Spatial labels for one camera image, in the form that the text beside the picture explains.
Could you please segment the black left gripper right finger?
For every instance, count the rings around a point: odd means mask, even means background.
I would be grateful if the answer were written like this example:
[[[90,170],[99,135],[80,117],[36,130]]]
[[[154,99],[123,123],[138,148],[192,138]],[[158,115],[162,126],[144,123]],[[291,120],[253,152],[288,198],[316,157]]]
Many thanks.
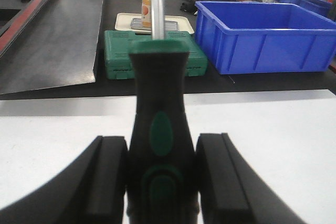
[[[303,223],[247,164],[228,134],[202,133],[196,147],[204,223]]]

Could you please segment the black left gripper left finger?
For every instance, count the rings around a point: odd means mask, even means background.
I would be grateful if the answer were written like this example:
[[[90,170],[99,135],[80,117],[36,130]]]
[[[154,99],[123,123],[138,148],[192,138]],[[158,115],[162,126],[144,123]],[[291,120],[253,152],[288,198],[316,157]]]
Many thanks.
[[[62,172],[1,210],[1,223],[122,223],[127,145],[98,136]]]

